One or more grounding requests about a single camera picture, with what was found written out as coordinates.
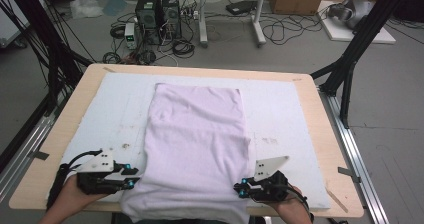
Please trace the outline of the clear plastic bag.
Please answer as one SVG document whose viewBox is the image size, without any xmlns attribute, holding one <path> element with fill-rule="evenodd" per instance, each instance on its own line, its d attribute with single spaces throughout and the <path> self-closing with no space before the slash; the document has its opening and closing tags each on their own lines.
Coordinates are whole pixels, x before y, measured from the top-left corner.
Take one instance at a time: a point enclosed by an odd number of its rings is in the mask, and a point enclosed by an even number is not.
<svg viewBox="0 0 424 224">
<path fill-rule="evenodd" d="M 70 2 L 74 19 L 95 18 L 103 15 L 103 9 L 96 0 L 74 0 Z"/>
</svg>

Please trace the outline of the black flat device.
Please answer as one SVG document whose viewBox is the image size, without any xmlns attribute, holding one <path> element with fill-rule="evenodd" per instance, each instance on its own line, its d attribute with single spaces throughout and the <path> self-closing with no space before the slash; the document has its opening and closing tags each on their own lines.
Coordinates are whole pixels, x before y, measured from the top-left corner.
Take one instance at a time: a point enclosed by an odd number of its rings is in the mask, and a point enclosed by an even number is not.
<svg viewBox="0 0 424 224">
<path fill-rule="evenodd" d="M 244 0 L 228 4 L 226 10 L 232 15 L 240 15 L 255 10 L 256 5 L 256 1 Z"/>
</svg>

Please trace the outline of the aluminium rail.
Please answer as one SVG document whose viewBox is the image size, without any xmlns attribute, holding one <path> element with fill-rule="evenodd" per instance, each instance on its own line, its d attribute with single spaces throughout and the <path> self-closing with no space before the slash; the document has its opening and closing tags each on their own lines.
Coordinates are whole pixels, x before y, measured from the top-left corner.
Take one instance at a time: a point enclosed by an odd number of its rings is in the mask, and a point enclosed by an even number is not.
<svg viewBox="0 0 424 224">
<path fill-rule="evenodd" d="M 68 94 L 60 94 L 54 105 L 45 97 L 0 155 L 0 203 L 9 196 L 34 158 L 28 156 L 40 148 L 64 108 Z"/>
<path fill-rule="evenodd" d="M 319 95 L 323 104 L 329 109 L 328 115 L 334 122 L 338 136 L 341 139 L 342 153 L 346 156 L 351 177 L 360 189 L 360 196 L 364 202 L 365 210 L 372 219 L 372 223 L 390 224 L 358 149 L 353 132 L 343 124 L 342 119 L 339 117 L 341 110 L 339 101 L 336 97 L 327 96 L 324 93 L 319 93 Z"/>
</svg>

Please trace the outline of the white power supply box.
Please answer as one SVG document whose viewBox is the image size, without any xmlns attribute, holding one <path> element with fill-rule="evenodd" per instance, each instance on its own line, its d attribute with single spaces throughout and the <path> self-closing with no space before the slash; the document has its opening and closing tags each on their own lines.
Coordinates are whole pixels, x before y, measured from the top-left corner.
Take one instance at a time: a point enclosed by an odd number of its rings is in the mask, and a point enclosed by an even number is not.
<svg viewBox="0 0 424 224">
<path fill-rule="evenodd" d="M 124 38 L 128 49 L 134 50 L 137 47 L 134 23 L 127 23 L 125 25 Z"/>
</svg>

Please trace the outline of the thin wooden stick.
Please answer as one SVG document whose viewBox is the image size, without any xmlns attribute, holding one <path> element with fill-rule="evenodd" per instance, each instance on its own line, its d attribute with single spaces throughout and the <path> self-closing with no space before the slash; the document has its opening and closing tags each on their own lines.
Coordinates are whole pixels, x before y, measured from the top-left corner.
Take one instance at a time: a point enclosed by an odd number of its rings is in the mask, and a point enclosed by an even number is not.
<svg viewBox="0 0 424 224">
<path fill-rule="evenodd" d="M 333 201 L 345 212 L 348 213 L 348 208 L 341 202 L 340 199 L 337 198 L 337 196 L 328 188 L 326 188 L 327 194 L 333 199 Z"/>
</svg>

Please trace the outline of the person's right hand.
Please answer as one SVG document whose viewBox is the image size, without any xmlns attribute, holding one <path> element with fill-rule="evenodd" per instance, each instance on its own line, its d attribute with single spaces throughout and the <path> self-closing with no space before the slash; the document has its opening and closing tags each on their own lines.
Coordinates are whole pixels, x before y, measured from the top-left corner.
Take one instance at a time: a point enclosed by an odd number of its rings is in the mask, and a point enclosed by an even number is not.
<svg viewBox="0 0 424 224">
<path fill-rule="evenodd" d="M 309 212 L 304 205 L 294 197 L 287 197 L 278 203 L 269 203 L 286 224 L 312 224 Z"/>
</svg>

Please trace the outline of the white desk leg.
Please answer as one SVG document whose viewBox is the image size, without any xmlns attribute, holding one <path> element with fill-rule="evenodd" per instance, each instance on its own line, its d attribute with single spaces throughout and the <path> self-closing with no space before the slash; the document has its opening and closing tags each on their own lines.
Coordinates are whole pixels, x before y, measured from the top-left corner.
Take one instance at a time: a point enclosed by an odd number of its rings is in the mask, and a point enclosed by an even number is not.
<svg viewBox="0 0 424 224">
<path fill-rule="evenodd" d="M 258 46 L 261 47 L 266 43 L 265 36 L 260 25 L 260 17 L 262 13 L 264 0 L 257 0 L 255 14 L 252 16 L 252 25 L 257 37 Z"/>
<path fill-rule="evenodd" d="M 207 27 L 205 20 L 205 0 L 199 0 L 199 40 L 203 48 L 208 47 Z"/>
</svg>

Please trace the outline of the grey tape piece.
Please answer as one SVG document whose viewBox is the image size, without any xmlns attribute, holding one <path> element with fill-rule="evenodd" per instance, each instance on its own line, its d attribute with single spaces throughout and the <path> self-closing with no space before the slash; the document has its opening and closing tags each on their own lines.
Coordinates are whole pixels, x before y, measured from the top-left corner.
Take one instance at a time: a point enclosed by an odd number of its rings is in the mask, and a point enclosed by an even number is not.
<svg viewBox="0 0 424 224">
<path fill-rule="evenodd" d="M 357 176 L 354 171 L 343 167 L 338 167 L 337 170 L 338 173 L 349 176 L 353 183 L 361 183 L 361 177 Z"/>
<path fill-rule="evenodd" d="M 49 154 L 42 151 L 32 151 L 28 156 L 45 161 L 49 157 Z"/>
</svg>

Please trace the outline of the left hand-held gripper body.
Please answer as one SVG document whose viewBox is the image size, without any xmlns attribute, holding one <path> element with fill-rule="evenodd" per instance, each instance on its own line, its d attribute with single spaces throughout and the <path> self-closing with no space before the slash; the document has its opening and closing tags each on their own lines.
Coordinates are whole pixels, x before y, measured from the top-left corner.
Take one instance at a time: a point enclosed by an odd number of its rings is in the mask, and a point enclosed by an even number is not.
<svg viewBox="0 0 424 224">
<path fill-rule="evenodd" d="M 75 157 L 75 160 L 91 156 L 91 159 L 76 165 L 77 185 L 85 194 L 115 194 L 118 191 L 114 186 L 117 181 L 131 180 L 107 179 L 107 176 L 122 172 L 123 163 L 117 163 L 110 150 L 87 151 Z"/>
</svg>

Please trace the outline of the slim black computer tower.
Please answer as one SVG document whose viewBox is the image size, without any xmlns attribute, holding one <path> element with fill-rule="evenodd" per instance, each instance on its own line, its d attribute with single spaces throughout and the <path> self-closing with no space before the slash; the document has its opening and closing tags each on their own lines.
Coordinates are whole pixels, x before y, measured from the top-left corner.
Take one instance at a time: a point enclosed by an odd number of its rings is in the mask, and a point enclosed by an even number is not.
<svg viewBox="0 0 424 224">
<path fill-rule="evenodd" d="M 167 38 L 180 39 L 182 37 L 180 3 L 179 0 L 162 0 L 164 13 L 164 27 Z"/>
</svg>

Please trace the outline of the grey helmet-like device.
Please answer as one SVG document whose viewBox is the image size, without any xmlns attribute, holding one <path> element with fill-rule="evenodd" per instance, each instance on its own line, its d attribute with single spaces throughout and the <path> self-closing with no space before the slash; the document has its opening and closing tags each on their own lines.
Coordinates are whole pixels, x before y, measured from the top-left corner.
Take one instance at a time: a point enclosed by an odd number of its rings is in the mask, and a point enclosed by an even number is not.
<svg viewBox="0 0 424 224">
<path fill-rule="evenodd" d="M 328 9 L 329 17 L 336 17 L 348 28 L 354 29 L 374 7 L 370 0 L 343 0 L 332 4 Z"/>
</svg>

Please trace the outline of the large black computer tower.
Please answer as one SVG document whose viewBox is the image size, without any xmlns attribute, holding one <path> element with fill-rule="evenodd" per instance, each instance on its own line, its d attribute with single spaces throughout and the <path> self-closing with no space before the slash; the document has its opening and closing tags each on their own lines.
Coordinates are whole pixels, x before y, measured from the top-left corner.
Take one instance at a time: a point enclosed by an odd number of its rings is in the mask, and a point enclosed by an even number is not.
<svg viewBox="0 0 424 224">
<path fill-rule="evenodd" d="M 135 13 L 143 39 L 148 44 L 160 43 L 159 26 L 162 24 L 160 0 L 138 0 Z"/>
</svg>

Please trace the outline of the person's left hand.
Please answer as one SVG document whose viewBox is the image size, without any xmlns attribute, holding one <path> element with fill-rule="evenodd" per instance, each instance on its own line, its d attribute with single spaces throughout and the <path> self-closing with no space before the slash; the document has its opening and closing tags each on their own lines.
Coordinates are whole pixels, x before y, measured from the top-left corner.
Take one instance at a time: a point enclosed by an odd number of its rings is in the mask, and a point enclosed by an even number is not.
<svg viewBox="0 0 424 224">
<path fill-rule="evenodd" d="M 63 221 L 104 197 L 106 194 L 85 194 L 77 185 L 77 176 L 72 175 L 66 180 L 50 211 Z"/>
</svg>

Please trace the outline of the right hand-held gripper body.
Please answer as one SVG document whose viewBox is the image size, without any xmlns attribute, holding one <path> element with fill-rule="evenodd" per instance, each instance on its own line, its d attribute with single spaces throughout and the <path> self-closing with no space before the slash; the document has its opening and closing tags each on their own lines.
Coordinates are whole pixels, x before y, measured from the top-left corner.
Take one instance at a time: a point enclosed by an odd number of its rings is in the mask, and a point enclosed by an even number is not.
<svg viewBox="0 0 424 224">
<path fill-rule="evenodd" d="M 280 171 L 288 160 L 281 156 L 256 161 L 254 176 L 248 179 L 248 195 L 253 201 L 274 203 L 288 196 L 288 179 Z"/>
</svg>

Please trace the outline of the white foam mat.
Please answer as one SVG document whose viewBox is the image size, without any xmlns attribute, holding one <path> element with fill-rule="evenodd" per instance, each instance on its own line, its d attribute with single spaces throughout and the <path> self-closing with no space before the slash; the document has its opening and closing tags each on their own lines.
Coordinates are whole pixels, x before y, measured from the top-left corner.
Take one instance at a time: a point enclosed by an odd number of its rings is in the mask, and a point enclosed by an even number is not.
<svg viewBox="0 0 424 224">
<path fill-rule="evenodd" d="M 141 179 L 147 159 L 148 112 L 159 83 L 239 90 L 250 139 L 248 174 L 242 179 L 254 176 L 257 160 L 288 156 L 280 171 L 299 186 L 312 209 L 329 208 L 298 92 L 291 82 L 109 73 L 78 123 L 63 161 L 77 165 L 89 159 L 75 160 L 81 153 L 110 150 L 117 162 L 137 168 Z"/>
</svg>

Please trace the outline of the lilac printed towel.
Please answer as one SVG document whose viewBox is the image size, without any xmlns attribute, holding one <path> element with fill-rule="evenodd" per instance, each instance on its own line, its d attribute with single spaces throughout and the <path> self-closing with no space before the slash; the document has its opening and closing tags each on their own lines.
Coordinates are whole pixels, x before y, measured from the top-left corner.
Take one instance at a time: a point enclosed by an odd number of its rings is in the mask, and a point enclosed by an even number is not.
<svg viewBox="0 0 424 224">
<path fill-rule="evenodd" d="M 132 221 L 216 220 L 247 224 L 233 185 L 248 174 L 240 91 L 159 83 L 144 139 L 146 167 L 121 209 Z"/>
</svg>

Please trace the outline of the white floor board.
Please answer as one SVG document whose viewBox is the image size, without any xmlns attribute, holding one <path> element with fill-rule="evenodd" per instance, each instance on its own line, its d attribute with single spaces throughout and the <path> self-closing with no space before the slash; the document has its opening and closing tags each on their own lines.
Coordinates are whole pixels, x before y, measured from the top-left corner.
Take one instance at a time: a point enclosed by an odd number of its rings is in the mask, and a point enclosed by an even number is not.
<svg viewBox="0 0 424 224">
<path fill-rule="evenodd" d="M 322 1 L 318 7 L 317 16 L 332 41 L 350 42 L 353 37 L 353 31 L 337 18 L 328 17 L 327 10 L 333 1 Z M 395 44 L 395 38 L 385 29 L 382 28 L 372 41 L 373 44 Z"/>
</svg>

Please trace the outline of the teal floor sheet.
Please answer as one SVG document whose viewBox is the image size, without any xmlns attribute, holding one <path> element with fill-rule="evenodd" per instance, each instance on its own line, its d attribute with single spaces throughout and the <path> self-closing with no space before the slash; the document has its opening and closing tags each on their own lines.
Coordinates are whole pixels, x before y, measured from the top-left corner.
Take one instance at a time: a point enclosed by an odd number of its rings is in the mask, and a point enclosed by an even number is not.
<svg viewBox="0 0 424 224">
<path fill-rule="evenodd" d="M 116 16 L 127 6 L 125 0 L 108 0 L 103 8 L 103 13 L 107 16 Z"/>
</svg>

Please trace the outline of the black metal frame stand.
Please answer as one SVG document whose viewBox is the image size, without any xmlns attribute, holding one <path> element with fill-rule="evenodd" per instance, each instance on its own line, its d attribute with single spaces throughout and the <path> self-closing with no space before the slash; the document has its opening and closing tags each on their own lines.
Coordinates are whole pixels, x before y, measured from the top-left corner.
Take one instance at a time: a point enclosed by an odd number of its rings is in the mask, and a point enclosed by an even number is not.
<svg viewBox="0 0 424 224">
<path fill-rule="evenodd" d="M 39 0 L 14 0 L 37 39 L 24 28 L 23 22 L 6 1 L 0 0 L 0 9 L 27 40 L 38 62 L 48 70 L 46 79 L 48 94 L 43 102 L 46 104 L 46 111 L 50 113 L 59 106 L 58 97 L 62 90 L 76 88 L 83 75 L 81 67 L 88 67 L 94 61 L 71 49 L 69 43 L 64 40 L 65 35 L 58 33 Z"/>
<path fill-rule="evenodd" d="M 335 97 L 339 87 L 343 86 L 339 119 L 346 129 L 350 128 L 348 115 L 356 64 L 401 2 L 377 0 L 343 54 L 335 62 L 311 74 L 313 79 L 328 74 L 326 81 L 319 86 L 319 90 L 327 96 Z"/>
</svg>

